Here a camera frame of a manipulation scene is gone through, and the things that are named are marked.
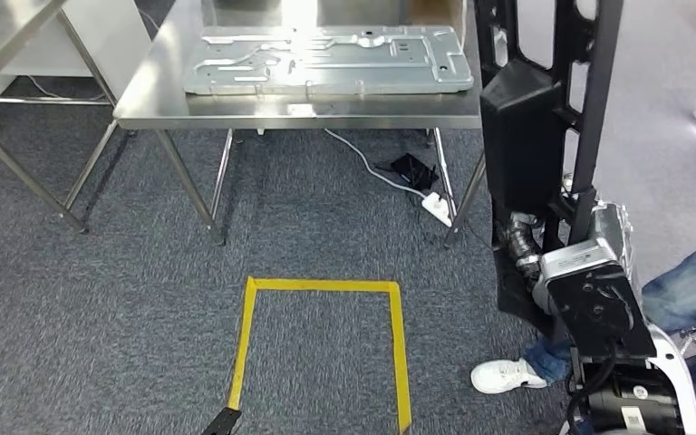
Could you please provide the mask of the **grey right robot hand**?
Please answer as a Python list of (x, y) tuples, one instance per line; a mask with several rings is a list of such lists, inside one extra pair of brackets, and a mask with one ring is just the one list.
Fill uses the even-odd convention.
[(641, 300), (633, 267), (632, 225), (624, 206), (597, 201), (584, 240), (546, 254), (534, 239), (534, 225), (529, 222), (532, 218), (523, 213), (511, 215), (506, 230), (507, 249), (513, 265), (527, 280), (533, 303), (543, 313), (559, 316), (562, 308), (572, 306), (560, 298), (561, 284), (571, 281), (574, 275), (585, 278), (580, 291), (572, 294), (575, 302), (582, 301), (585, 295), (615, 300), (625, 294), (620, 289), (623, 280), (635, 300)]

